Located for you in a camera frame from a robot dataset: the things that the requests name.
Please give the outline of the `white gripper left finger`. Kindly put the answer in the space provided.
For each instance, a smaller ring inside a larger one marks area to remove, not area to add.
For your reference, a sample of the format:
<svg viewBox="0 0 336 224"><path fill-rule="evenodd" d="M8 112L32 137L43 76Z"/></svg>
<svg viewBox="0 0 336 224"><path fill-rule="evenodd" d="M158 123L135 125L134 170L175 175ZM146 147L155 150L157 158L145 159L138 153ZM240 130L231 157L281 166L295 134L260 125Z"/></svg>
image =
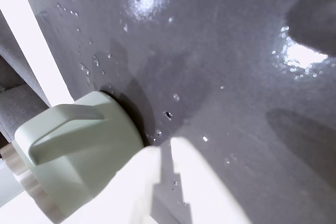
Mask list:
<svg viewBox="0 0 336 224"><path fill-rule="evenodd" d="M119 170L102 192L65 223L157 223L153 187L161 180L161 149L146 147Z"/></svg>

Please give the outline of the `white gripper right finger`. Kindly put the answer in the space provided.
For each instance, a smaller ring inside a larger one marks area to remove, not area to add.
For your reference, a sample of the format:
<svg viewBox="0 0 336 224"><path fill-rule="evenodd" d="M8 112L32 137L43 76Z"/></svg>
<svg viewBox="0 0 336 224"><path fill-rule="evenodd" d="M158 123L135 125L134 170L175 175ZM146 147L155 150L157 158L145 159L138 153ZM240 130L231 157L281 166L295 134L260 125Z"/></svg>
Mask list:
<svg viewBox="0 0 336 224"><path fill-rule="evenodd" d="M170 139L173 170L181 177L192 223L251 223L229 189L197 148L184 137Z"/></svg>

